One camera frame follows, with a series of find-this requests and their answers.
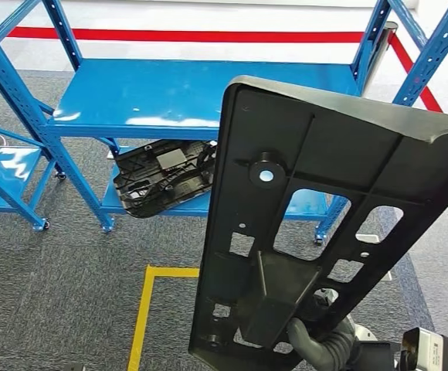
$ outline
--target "black plastic tray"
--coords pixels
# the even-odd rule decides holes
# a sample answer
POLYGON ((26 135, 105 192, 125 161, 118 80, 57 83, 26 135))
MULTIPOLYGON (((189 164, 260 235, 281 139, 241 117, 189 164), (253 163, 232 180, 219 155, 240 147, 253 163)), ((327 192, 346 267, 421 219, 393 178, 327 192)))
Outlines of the black plastic tray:
POLYGON ((128 213, 148 218, 210 191, 215 142, 161 140, 118 155, 117 194, 128 213))

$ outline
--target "black plastic panel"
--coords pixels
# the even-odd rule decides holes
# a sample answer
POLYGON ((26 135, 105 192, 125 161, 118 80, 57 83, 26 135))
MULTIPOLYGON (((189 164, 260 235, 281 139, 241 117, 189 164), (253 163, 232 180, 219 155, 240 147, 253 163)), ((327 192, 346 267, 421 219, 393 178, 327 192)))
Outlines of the black plastic panel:
POLYGON ((219 370, 293 369, 300 361, 296 352, 273 351, 287 341, 284 326, 291 317, 321 339, 446 207, 448 115, 240 77, 222 103, 189 351, 219 370), (263 171, 273 178, 260 179, 263 171), (316 260, 273 249, 297 189, 351 203, 316 260), (376 206, 396 206, 404 216, 381 243, 357 240, 376 206), (247 257, 229 251, 233 232, 254 238, 247 257), (328 278, 339 259, 363 266, 348 283, 328 278), (339 298, 319 305, 314 292, 320 288, 339 298), (231 313, 215 317, 216 304, 231 313), (261 348, 234 342, 238 328, 261 348))
POLYGON ((124 209, 148 218, 210 191, 215 146, 206 141, 155 141, 115 157, 114 184, 124 209))

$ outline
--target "yellow floor tape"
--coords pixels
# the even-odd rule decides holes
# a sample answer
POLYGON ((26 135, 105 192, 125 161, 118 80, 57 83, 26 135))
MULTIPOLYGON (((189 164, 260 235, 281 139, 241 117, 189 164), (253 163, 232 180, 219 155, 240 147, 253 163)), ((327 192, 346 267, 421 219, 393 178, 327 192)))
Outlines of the yellow floor tape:
POLYGON ((128 363, 128 371, 138 371, 140 366, 148 311, 150 307, 150 299, 155 277, 196 278, 198 277, 199 271, 198 268, 152 267, 150 265, 146 267, 140 306, 138 308, 138 316, 135 325, 135 333, 133 335, 130 361, 128 363))

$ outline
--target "red barrier line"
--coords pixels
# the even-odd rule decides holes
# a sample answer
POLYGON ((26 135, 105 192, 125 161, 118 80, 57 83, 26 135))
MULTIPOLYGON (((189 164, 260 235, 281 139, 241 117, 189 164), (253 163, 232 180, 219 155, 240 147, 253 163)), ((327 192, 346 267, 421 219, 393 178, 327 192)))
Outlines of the red barrier line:
MULTIPOLYGON (((406 73, 409 73, 411 70, 411 67, 413 66, 413 61, 411 60, 408 52, 404 49, 404 46, 399 40, 397 35, 394 35, 393 38, 390 41, 391 45, 392 45, 393 49, 400 61, 400 64, 403 65, 403 68, 406 73)), ((437 102, 437 99, 430 91, 428 87, 425 87, 421 94, 420 94, 420 98, 424 102, 426 109, 428 111, 434 111, 434 112, 442 112, 442 108, 437 102)))
MULTIPOLYGON (((166 41, 195 43, 359 43, 363 32, 251 32, 73 29, 80 40, 166 41)), ((51 27, 15 27, 9 37, 57 39, 51 27)))

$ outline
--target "blue metal shelf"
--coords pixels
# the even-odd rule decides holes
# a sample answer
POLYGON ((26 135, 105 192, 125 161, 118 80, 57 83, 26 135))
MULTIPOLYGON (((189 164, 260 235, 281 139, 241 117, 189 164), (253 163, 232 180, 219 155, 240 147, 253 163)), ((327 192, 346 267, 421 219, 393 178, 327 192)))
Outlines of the blue metal shelf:
MULTIPOLYGON (((40 148, 0 147, 0 183, 13 196, 21 197, 41 155, 40 148)), ((0 211, 16 210, 0 196, 0 211)))
MULTIPOLYGON (((121 148, 121 151, 128 151, 132 148, 121 148)), ((119 174, 116 165, 112 167, 109 182, 102 200, 101 209, 106 213, 125 213, 121 206, 119 197, 117 195, 113 178, 119 174)), ((195 197, 189 201, 181 203, 178 206, 166 210, 162 215, 173 216, 207 216, 210 204, 210 192, 195 197)), ((322 192, 316 192, 309 189, 300 189, 291 198, 290 205, 286 211, 285 219, 289 220, 324 220, 327 215, 327 204, 326 197, 322 192)))
POLYGON ((238 75, 359 95, 349 65, 85 59, 48 130, 64 136, 216 139, 226 87, 238 75))

